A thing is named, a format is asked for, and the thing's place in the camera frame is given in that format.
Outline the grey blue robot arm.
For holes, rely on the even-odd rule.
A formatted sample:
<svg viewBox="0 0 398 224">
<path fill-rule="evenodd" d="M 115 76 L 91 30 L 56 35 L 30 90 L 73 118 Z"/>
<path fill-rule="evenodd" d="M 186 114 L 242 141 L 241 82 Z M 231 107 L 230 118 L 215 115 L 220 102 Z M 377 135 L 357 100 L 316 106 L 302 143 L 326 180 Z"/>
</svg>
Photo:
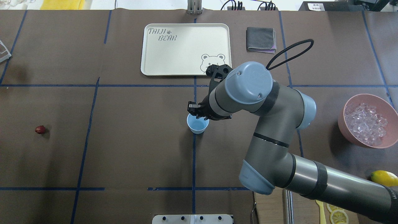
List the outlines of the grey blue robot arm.
<svg viewBox="0 0 398 224">
<path fill-rule="evenodd" d="M 280 85 L 258 62 L 236 68 L 205 65 L 211 78 L 202 102 L 188 102 L 197 119 L 230 119 L 248 111 L 259 117 L 239 180 L 253 192 L 270 195 L 275 187 L 319 200 L 386 224 L 397 223 L 397 190 L 288 152 L 293 134 L 315 118 L 315 101 Z"/>
</svg>

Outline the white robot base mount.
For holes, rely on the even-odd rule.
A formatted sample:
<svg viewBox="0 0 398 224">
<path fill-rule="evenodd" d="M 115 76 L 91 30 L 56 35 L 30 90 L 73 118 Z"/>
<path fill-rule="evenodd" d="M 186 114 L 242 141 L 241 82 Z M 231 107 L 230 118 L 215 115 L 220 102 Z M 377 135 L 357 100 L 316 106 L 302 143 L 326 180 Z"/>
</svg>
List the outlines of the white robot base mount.
<svg viewBox="0 0 398 224">
<path fill-rule="evenodd" d="M 175 214 L 155 215 L 152 224 L 233 224 L 229 214 Z"/>
</svg>

